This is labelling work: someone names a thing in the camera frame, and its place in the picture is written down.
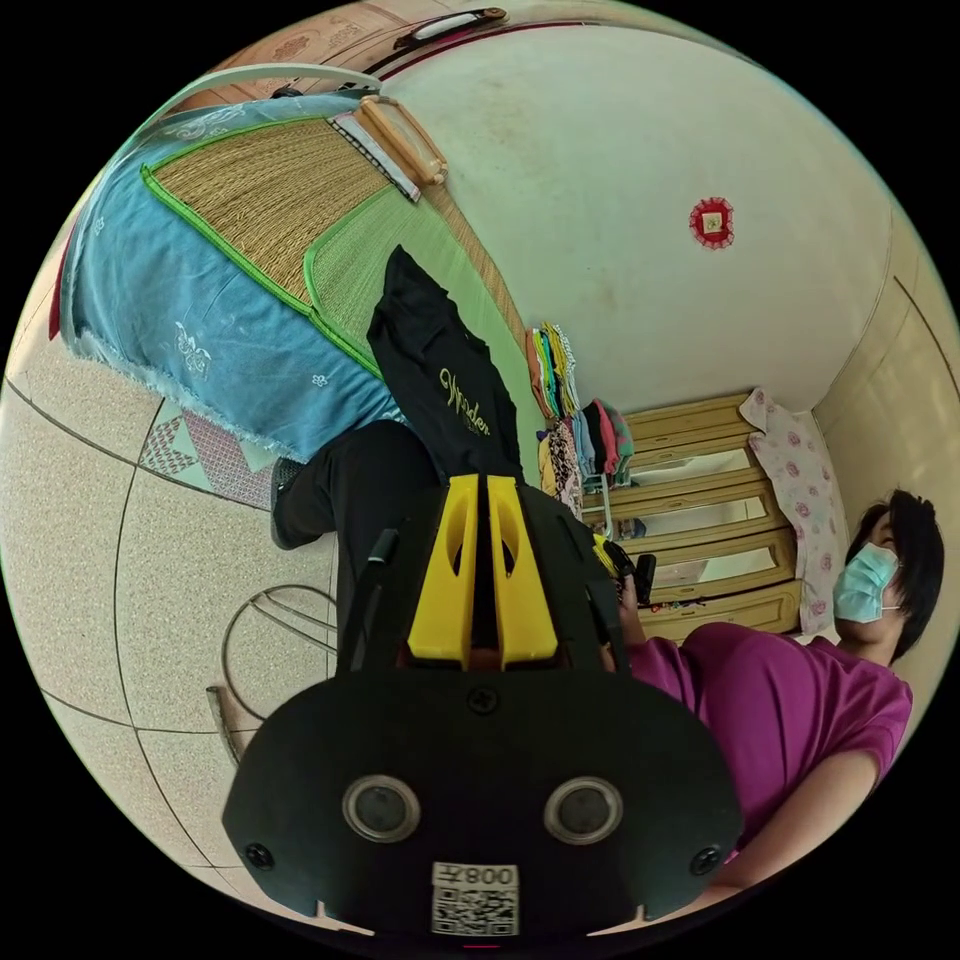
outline yellow bracket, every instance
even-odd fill
[[[423,660],[470,662],[480,478],[453,477],[407,644]],[[457,566],[457,554],[460,563]]]
[[[515,663],[548,660],[557,652],[557,634],[527,535],[516,481],[489,477],[487,490],[501,665],[506,669]],[[501,544],[513,559],[510,573]]]
[[[593,535],[593,552],[596,558],[603,564],[603,569],[610,574],[611,578],[616,580],[617,568],[613,565],[610,554],[608,554],[603,547],[605,543],[606,540],[604,540],[603,537],[598,537],[596,534]]]

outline surgical mask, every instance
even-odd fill
[[[847,564],[833,588],[833,615],[837,620],[873,623],[884,610],[898,607],[883,605],[883,591],[890,585],[900,566],[897,555],[872,543]]]

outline black hair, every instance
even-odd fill
[[[893,654],[896,661],[920,639],[933,616],[943,584],[944,548],[933,504],[905,490],[895,490],[889,500],[874,504],[863,515],[847,551],[847,563],[860,552],[877,521],[888,510],[900,558],[900,609],[906,617]]]

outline blue bedsheet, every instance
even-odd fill
[[[64,263],[67,348],[300,462],[345,430],[402,420],[381,380],[238,269],[140,175],[143,164],[191,142],[273,120],[332,116],[353,109],[359,95],[193,110],[161,122],[111,161]]]

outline hand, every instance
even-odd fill
[[[628,625],[631,625],[639,617],[637,613],[637,584],[631,576],[624,577],[619,612],[620,626],[626,633]]]
[[[623,632],[623,642],[627,646],[635,646],[646,642],[643,626],[640,623],[640,613],[637,609],[637,585],[633,577],[626,577],[623,581],[623,594],[620,597],[620,629]]]

